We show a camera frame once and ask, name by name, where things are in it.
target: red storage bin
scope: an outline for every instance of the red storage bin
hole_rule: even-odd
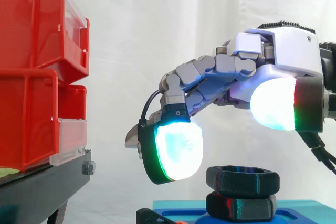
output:
[[[0,168],[24,171],[84,154],[84,86],[59,85],[51,69],[0,69],[0,90]]]
[[[0,0],[0,68],[49,68],[59,81],[89,74],[89,21],[72,0]]]

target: white curtain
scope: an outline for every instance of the white curtain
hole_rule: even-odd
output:
[[[203,129],[204,157],[191,178],[155,185],[125,135],[161,77],[178,65],[262,23],[288,20],[336,42],[336,0],[75,0],[90,19],[88,147],[96,161],[89,184],[68,203],[65,223],[135,223],[154,200],[205,199],[205,172],[215,165],[257,166],[279,173],[279,199],[314,199],[336,208],[336,177],[294,132],[267,129],[250,111],[209,106],[194,121]],[[150,113],[159,108],[155,99]],[[322,137],[336,153],[336,123]]]

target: cyan light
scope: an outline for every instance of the cyan light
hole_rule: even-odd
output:
[[[272,129],[295,130],[295,84],[295,78],[278,78],[259,85],[251,97],[253,117]]]
[[[195,123],[159,126],[155,136],[161,168],[171,180],[192,176],[203,158],[202,129]]]

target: robotic hand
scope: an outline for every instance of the robotic hand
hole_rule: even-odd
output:
[[[202,56],[164,75],[125,146],[138,149],[156,184],[190,177],[203,157],[202,130],[190,117],[212,103],[233,105],[251,109],[264,126],[298,131],[336,174],[336,158],[317,134],[324,118],[336,118],[334,49],[334,44],[319,45],[314,30],[297,23],[263,24],[238,33],[217,47],[214,57]],[[160,93],[161,109],[146,120]]]

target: screw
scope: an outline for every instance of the screw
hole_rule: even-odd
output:
[[[94,161],[86,161],[82,166],[82,174],[93,175],[96,170],[96,163]]]

